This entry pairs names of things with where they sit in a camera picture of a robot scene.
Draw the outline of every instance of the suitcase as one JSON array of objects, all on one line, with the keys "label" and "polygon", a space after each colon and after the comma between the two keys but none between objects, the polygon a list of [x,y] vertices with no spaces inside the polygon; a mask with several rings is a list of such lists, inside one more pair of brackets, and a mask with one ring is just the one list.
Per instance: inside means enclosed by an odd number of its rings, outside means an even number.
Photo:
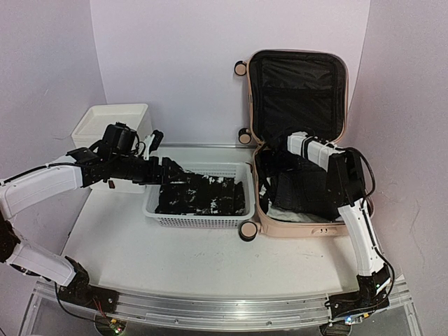
[{"label": "suitcase", "polygon": [[[326,172],[286,150],[287,136],[294,132],[335,143],[344,135],[348,74],[343,61],[321,52],[262,50],[247,62],[238,61],[234,72],[247,77],[251,115],[250,129],[239,131],[239,141],[248,144],[253,138],[257,143],[253,176],[259,222],[243,223],[240,237],[250,241],[258,232],[271,237],[347,235],[344,223],[335,220],[336,209],[327,209]],[[297,222],[291,211],[285,212],[289,207],[313,209],[326,218],[305,216],[306,221]]]}]

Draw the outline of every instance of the suitcase wheel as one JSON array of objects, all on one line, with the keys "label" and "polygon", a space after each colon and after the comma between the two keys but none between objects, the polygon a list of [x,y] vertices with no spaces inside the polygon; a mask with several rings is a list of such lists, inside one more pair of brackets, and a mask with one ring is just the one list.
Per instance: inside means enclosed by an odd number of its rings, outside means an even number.
[{"label": "suitcase wheel", "polygon": [[238,141],[243,145],[250,143],[252,141],[251,131],[248,128],[241,128],[238,131]]},{"label": "suitcase wheel", "polygon": [[254,222],[244,222],[238,228],[238,234],[241,240],[252,242],[257,237],[258,227]]},{"label": "suitcase wheel", "polygon": [[238,76],[244,76],[246,74],[246,63],[243,61],[238,61],[233,70]]}]

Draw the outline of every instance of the wall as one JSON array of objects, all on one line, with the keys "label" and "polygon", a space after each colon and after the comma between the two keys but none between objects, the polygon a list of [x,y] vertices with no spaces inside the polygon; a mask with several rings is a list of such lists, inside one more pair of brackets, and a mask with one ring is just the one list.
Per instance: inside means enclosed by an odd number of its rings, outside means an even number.
[{"label": "wall", "polygon": [[165,143],[234,144],[249,126],[238,60],[319,50],[349,68],[352,93],[369,0],[91,0],[110,104],[147,102]]},{"label": "wall", "polygon": [[372,0],[346,143],[376,173],[374,226],[423,331],[448,335],[448,3]]},{"label": "wall", "polygon": [[[88,0],[0,0],[0,176],[73,148],[70,133],[105,96]],[[28,238],[60,253],[86,190],[49,199],[17,216]],[[0,264],[0,327],[16,335],[34,279]]]}]

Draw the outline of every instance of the white plastic basket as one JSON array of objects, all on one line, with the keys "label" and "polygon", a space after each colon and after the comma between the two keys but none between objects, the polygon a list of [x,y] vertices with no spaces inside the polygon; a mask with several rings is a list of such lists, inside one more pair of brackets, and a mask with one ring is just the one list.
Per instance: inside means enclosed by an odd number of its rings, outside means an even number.
[{"label": "white plastic basket", "polygon": [[182,163],[178,162],[185,170],[222,177],[235,177],[235,183],[243,182],[244,202],[246,209],[242,216],[198,216],[165,215],[155,213],[159,205],[160,185],[148,185],[146,188],[143,213],[147,217],[159,221],[162,226],[178,228],[237,228],[238,225],[252,218],[255,213],[255,194],[251,167],[246,163]]}]

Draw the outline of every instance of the plastic container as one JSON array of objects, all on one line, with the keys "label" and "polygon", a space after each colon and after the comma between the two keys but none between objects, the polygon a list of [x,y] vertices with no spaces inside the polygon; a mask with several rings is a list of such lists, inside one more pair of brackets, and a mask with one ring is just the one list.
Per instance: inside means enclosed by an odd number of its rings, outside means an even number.
[{"label": "plastic container", "polygon": [[[147,113],[147,104],[116,104],[92,106],[85,113],[81,121],[71,134],[76,148],[89,147],[103,137],[107,125],[116,122],[125,123],[137,131],[140,140],[146,135],[153,133],[151,117]],[[145,186],[133,184],[131,181],[117,180],[112,178],[114,189],[110,189],[107,183],[98,182],[91,185],[95,190],[111,190],[122,193],[144,193]]]},{"label": "plastic container", "polygon": [[242,216],[165,215],[155,213],[159,205],[160,185],[148,185],[143,203],[143,213],[159,221],[162,226],[178,228],[237,228],[255,214],[255,193],[251,166],[246,163],[182,163],[185,170],[210,176],[235,177],[235,183],[243,182],[246,210]]}]

